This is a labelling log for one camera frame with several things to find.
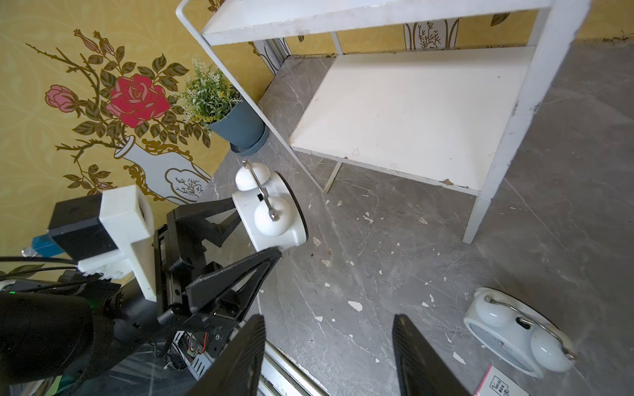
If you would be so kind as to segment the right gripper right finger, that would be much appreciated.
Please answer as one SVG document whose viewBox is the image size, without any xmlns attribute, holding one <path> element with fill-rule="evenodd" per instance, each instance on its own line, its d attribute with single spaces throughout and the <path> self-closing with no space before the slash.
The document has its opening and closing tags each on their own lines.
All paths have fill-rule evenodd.
<svg viewBox="0 0 634 396">
<path fill-rule="evenodd" d="M 401 395 L 469 395 L 405 314 L 397 314 L 392 341 Z"/>
</svg>

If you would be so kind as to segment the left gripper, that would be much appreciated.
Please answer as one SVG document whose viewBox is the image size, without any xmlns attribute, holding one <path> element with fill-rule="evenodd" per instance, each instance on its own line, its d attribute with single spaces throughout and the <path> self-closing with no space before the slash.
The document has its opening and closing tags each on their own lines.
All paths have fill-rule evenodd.
<svg viewBox="0 0 634 396">
<path fill-rule="evenodd" d="M 278 248 L 270 247 L 224 268 L 206 260 L 203 242 L 222 247 L 240 223 L 231 198 L 178 206 L 168 213 L 154 241 L 157 321 L 162 327 L 207 333 L 213 342 L 229 340 L 237 326 L 234 319 L 248 313 L 282 258 Z"/>
</svg>

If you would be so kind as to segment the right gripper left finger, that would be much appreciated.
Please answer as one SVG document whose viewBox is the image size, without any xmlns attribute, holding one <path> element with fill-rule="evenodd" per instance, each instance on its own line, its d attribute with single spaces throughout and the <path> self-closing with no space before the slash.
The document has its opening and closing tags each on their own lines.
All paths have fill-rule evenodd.
<svg viewBox="0 0 634 396">
<path fill-rule="evenodd" d="M 188 391 L 188 395 L 255 396 L 258 393 L 266 340 L 264 316 L 256 314 Z"/>
</svg>

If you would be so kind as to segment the white twin-bell clock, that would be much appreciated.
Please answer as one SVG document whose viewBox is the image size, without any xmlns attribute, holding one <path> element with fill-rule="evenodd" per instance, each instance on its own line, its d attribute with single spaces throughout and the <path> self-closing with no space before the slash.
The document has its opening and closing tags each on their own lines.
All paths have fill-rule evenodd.
<svg viewBox="0 0 634 396">
<path fill-rule="evenodd" d="M 299 247 L 308 239 L 307 225 L 292 189 L 263 163 L 242 162 L 232 201 L 258 252 Z"/>
<path fill-rule="evenodd" d="M 573 342 L 558 326 L 500 290 L 476 289 L 463 322 L 484 347 L 528 376 L 566 372 L 578 361 Z"/>
</svg>

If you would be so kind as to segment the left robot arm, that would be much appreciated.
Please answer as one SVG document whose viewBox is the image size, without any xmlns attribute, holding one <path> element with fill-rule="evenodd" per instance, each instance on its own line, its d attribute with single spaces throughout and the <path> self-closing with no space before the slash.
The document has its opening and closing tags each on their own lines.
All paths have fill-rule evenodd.
<svg viewBox="0 0 634 396">
<path fill-rule="evenodd" d="M 217 357 L 282 256 L 270 247 L 227 267 L 206 261 L 204 242 L 221 246 L 240 224 L 230 199 L 180 206 L 158 229 L 141 209 L 126 211 L 112 232 L 97 217 L 105 203 L 102 195 L 59 203 L 51 237 L 74 261 L 137 261 L 140 274 L 104 300 L 75 292 L 104 287 L 104 270 L 76 283 L 3 292 L 4 384 L 70 376 L 77 389 L 160 334 L 174 343 L 180 332 L 202 333 L 203 351 Z"/>
</svg>

